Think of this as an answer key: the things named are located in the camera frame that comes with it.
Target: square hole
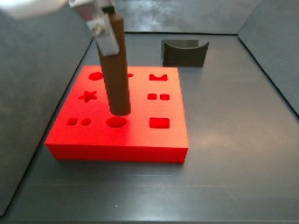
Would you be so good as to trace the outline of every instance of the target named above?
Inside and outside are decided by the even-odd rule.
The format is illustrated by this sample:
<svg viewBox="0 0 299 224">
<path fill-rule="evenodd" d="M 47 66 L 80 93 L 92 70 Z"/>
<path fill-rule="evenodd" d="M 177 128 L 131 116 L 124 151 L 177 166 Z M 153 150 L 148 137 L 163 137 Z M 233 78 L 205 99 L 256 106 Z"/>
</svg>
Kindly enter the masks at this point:
<svg viewBox="0 0 299 224">
<path fill-rule="evenodd" d="M 148 94 L 147 99 L 148 100 L 156 100 L 156 94 Z"/>
<path fill-rule="evenodd" d="M 169 101 L 169 95 L 168 94 L 160 94 L 160 99 L 163 101 Z"/>
</svg>

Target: gray metal table surface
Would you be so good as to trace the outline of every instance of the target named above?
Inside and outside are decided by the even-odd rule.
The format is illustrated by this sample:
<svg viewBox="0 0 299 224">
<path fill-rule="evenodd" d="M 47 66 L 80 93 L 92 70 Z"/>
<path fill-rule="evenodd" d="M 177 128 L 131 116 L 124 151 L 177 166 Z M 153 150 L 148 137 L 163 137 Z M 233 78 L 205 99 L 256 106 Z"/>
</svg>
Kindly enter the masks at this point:
<svg viewBox="0 0 299 224">
<path fill-rule="evenodd" d="M 41 143 L 2 221 L 299 221 L 297 117 L 245 47 L 127 34 L 129 66 L 161 65 L 161 39 L 209 41 L 204 68 L 179 69 L 185 163 L 56 161 Z M 97 63 L 92 46 L 80 67 Z"/>
</svg>

